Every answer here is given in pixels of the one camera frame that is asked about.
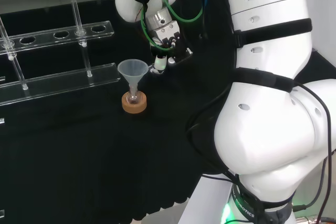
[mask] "green cable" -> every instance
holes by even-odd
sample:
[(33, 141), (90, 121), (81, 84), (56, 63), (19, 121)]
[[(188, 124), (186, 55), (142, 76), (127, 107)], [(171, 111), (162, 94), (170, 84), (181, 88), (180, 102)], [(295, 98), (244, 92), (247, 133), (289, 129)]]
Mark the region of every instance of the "green cable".
[(191, 22), (194, 22), (196, 20), (198, 20), (199, 17), (201, 17), (201, 15), (203, 14), (203, 7), (200, 11), (200, 13), (193, 19), (184, 19), (184, 18), (181, 18), (179, 17), (176, 12), (173, 10), (173, 8), (170, 6), (169, 2), (167, 0), (163, 0), (163, 2), (166, 4), (166, 6), (168, 7), (168, 9), (170, 10), (170, 12), (174, 15), (174, 17), (181, 21), (181, 22), (184, 22), (184, 23), (191, 23)]
[(143, 33), (145, 34), (147, 40), (148, 40), (154, 47), (156, 47), (156, 48), (158, 48), (158, 49), (160, 49), (160, 50), (162, 50), (162, 51), (170, 51), (170, 50), (172, 50), (173, 48), (163, 48), (163, 47), (160, 47), (159, 45), (157, 45), (157, 44), (156, 44), (156, 43), (155, 43), (155, 42), (148, 36), (148, 34), (147, 34), (147, 32), (146, 32), (146, 28), (145, 28), (145, 23), (144, 23), (144, 21), (143, 21), (143, 15), (144, 15), (144, 10), (142, 9), (142, 11), (141, 11), (141, 21), (140, 21), (140, 23), (141, 23), (141, 27), (142, 27)]

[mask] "black tablecloth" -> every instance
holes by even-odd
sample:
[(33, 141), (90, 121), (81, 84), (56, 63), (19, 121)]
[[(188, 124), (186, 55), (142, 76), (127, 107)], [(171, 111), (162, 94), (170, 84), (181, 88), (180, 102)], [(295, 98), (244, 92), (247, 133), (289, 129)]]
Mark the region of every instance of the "black tablecloth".
[[(186, 18), (199, 7), (195, 0), (174, 5)], [(93, 66), (130, 58), (153, 62), (139, 24), (125, 23), (114, 0), (80, 3), (79, 9), (84, 24), (110, 20), (115, 29), (111, 38), (89, 41)], [(184, 125), (228, 84), (233, 58), (225, 18), (215, 5), (207, 11), (211, 40), (199, 39), (200, 22), (184, 26), (193, 59), (139, 83), (148, 97), (142, 114), (123, 111), (123, 79), (0, 107), (6, 120), (0, 126), (0, 209), (6, 224), (130, 223), (190, 197), (200, 175), (211, 170), (186, 142)], [(14, 35), (72, 26), (71, 15), (66, 5), (2, 19)], [(83, 68), (76, 44), (23, 52), (18, 59), (26, 78)], [(0, 63), (0, 76), (16, 80), (6, 57)], [(318, 53), (297, 77), (303, 83), (327, 78), (336, 78), (336, 70)], [(213, 150), (214, 121), (195, 134), (206, 151)]]

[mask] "acrylic test tube rack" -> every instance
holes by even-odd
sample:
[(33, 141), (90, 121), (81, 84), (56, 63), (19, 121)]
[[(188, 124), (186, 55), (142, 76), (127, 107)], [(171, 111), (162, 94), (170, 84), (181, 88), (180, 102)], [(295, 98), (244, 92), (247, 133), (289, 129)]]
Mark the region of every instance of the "acrylic test tube rack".
[[(8, 37), (0, 18), (0, 56), (7, 55), (18, 77), (16, 82), (0, 84), (0, 106), (120, 80), (114, 63), (91, 67), (87, 48), (87, 40), (114, 34), (111, 23), (105, 21), (82, 25), (77, 1), (73, 0), (71, 3), (76, 22), (72, 27)], [(71, 42), (77, 42), (81, 48), (84, 69), (25, 79), (17, 59), (18, 52)], [(5, 77), (1, 77), (0, 73), (1, 81), (5, 81)]]

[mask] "wire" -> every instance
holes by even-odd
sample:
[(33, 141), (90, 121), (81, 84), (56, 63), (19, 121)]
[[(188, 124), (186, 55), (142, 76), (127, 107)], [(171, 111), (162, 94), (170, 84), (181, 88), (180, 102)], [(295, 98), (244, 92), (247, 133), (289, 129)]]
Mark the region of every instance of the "wire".
[(136, 19), (138, 18), (138, 15), (141, 13), (141, 10), (142, 10), (142, 7), (140, 8), (140, 10), (139, 10), (137, 16), (135, 17), (135, 21), (134, 21), (134, 22), (137, 22)]
[(162, 51), (170, 51), (172, 50), (173, 48), (163, 48), (163, 47), (160, 47), (158, 46), (147, 34), (146, 32), (146, 27), (145, 27), (145, 23), (143, 21), (143, 16), (144, 16), (144, 9), (141, 10), (141, 27), (142, 27), (142, 30), (143, 30), (143, 33), (145, 34), (147, 40), (156, 48), (162, 50)]
[(214, 180), (222, 180), (222, 181), (228, 181), (228, 182), (231, 182), (232, 183), (232, 180), (230, 179), (227, 179), (227, 178), (216, 178), (216, 177), (210, 177), (210, 176), (207, 176), (207, 175), (202, 175), (202, 177), (204, 178), (209, 178), (209, 179), (214, 179)]
[(206, 6), (207, 6), (207, 2), (208, 0), (202, 0), (202, 6), (203, 6), (203, 14), (202, 14), (202, 31), (203, 31), (203, 34), (202, 34), (202, 38), (203, 39), (208, 39), (209, 38), (209, 35), (206, 31)]
[(155, 43), (161, 43), (161, 44), (163, 44), (162, 43), (162, 41), (156, 41), (156, 40), (153, 40)]
[(317, 201), (317, 199), (320, 197), (320, 194), (321, 194), (321, 191), (322, 191), (322, 187), (323, 187), (324, 171), (326, 170), (326, 163), (327, 163), (327, 159), (325, 158), (324, 161), (323, 161), (323, 165), (322, 165), (320, 186), (319, 186), (319, 189), (318, 189), (318, 191), (316, 193), (315, 198), (312, 200), (311, 203), (309, 203), (307, 205), (293, 206), (293, 212), (299, 212), (299, 211), (306, 210), (308, 207), (311, 207), (312, 205), (314, 205), (315, 202)]
[(231, 222), (244, 222), (244, 223), (250, 223), (250, 220), (229, 220), (227, 222), (225, 222), (224, 224), (229, 224)]
[(228, 0), (223, 0), (224, 2), (224, 12), (226, 14), (226, 16), (229, 19), (229, 27), (231, 30), (231, 33), (234, 34), (234, 25), (233, 25), (233, 21), (232, 21), (232, 15), (231, 15), (231, 11), (230, 11), (230, 4), (228, 2)]
[(194, 123), (196, 122), (196, 120), (199, 118), (199, 116), (205, 112), (206, 110), (208, 110), (210, 107), (212, 107), (213, 105), (215, 105), (217, 102), (219, 102), (224, 96), (225, 94), (230, 90), (231, 85), (229, 84), (228, 86), (225, 87), (225, 89), (222, 91), (222, 93), (220, 93), (217, 97), (215, 97), (213, 100), (211, 100), (209, 103), (207, 103), (206, 105), (204, 105), (200, 110), (198, 110), (196, 113), (194, 113), (193, 115), (191, 115), (187, 121), (186, 124), (186, 131), (188, 131), (191, 127), (194, 126)]
[(197, 123), (193, 126), (191, 126), (187, 131), (186, 131), (186, 134), (189, 133), (189, 131), (193, 131), (195, 128), (199, 127), (201, 124), (205, 123), (206, 121), (210, 121), (212, 119), (214, 119), (215, 117), (214, 116), (211, 116), (210, 118), (206, 119), (205, 121), (201, 122), (201, 123)]
[(195, 152), (206, 162), (207, 165), (209, 165), (212, 169), (215, 169), (216, 171), (223, 173), (224, 175), (226, 175), (229, 179), (232, 180), (232, 183), (237, 184), (238, 182), (236, 181), (235, 177), (233, 174), (231, 174), (228, 171), (228, 168), (225, 167), (224, 170), (221, 167), (218, 167), (217, 165), (215, 165), (210, 159), (208, 159), (206, 156), (204, 156), (202, 154), (202, 152), (196, 147), (193, 138), (192, 138), (192, 132), (189, 131), (187, 134), (187, 140), (189, 142), (189, 144), (191, 145), (191, 147), (195, 150)]
[(170, 10), (170, 12), (173, 14), (173, 16), (174, 16), (177, 20), (179, 20), (179, 21), (181, 21), (181, 22), (184, 22), (184, 23), (192, 23), (192, 22), (198, 20), (199, 17), (201, 17), (201, 15), (203, 14), (203, 8), (202, 8), (202, 9), (200, 10), (200, 13), (199, 13), (196, 17), (194, 17), (194, 18), (192, 18), (192, 19), (184, 19), (184, 18), (181, 18), (179, 15), (176, 14), (176, 12), (175, 12), (175, 11), (173, 10), (173, 8), (170, 6), (170, 4), (169, 4), (169, 2), (168, 2), (167, 0), (163, 0), (163, 2), (166, 4), (166, 6), (167, 6), (168, 9)]
[(328, 218), (328, 217), (322, 217), (321, 222), (329, 222), (329, 223), (335, 223), (336, 224), (336, 219)]
[(316, 220), (316, 224), (319, 224), (320, 220), (321, 220), (321, 217), (322, 217), (322, 213), (323, 213), (323, 211), (325, 209), (325, 206), (327, 205), (327, 202), (328, 202), (328, 199), (329, 199), (329, 196), (330, 196), (330, 191), (331, 191), (331, 176), (332, 176), (331, 116), (330, 116), (330, 112), (329, 112), (328, 107), (326, 106), (326, 104), (322, 101), (322, 99), (317, 94), (315, 94), (309, 88), (307, 88), (306, 86), (304, 86), (304, 85), (302, 85), (300, 83), (296, 82), (296, 85), (298, 85), (302, 89), (306, 90), (316, 100), (318, 100), (318, 102), (321, 103), (323, 109), (326, 111), (326, 115), (327, 115), (327, 127), (328, 127), (328, 185), (327, 185), (327, 192), (325, 194), (325, 198), (324, 198), (322, 207), (320, 209), (319, 215), (318, 215), (317, 220)]

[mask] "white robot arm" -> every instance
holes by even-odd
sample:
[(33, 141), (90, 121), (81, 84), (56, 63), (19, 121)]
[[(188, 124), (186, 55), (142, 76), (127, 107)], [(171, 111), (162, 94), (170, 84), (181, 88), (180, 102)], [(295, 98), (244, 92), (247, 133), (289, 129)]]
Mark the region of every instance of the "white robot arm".
[[(128, 22), (136, 20), (141, 3), (115, 2), (121, 17)], [(309, 18), (306, 0), (229, 0), (229, 3), (234, 30), (242, 32)], [(148, 15), (163, 8), (161, 0), (150, 0), (148, 6)], [(294, 79), (307, 64), (311, 49), (310, 32), (257, 41), (237, 49), (236, 67)], [(334, 150), (336, 80), (306, 86), (329, 108)], [(249, 192), (264, 202), (282, 202), (327, 157), (327, 117), (321, 104), (300, 87), (285, 92), (234, 82), (216, 123), (215, 144), (223, 162), (240, 175)], [(234, 216), (246, 220), (233, 198), (229, 203)], [(267, 211), (285, 208), (287, 203)], [(286, 223), (294, 222), (292, 214)]]

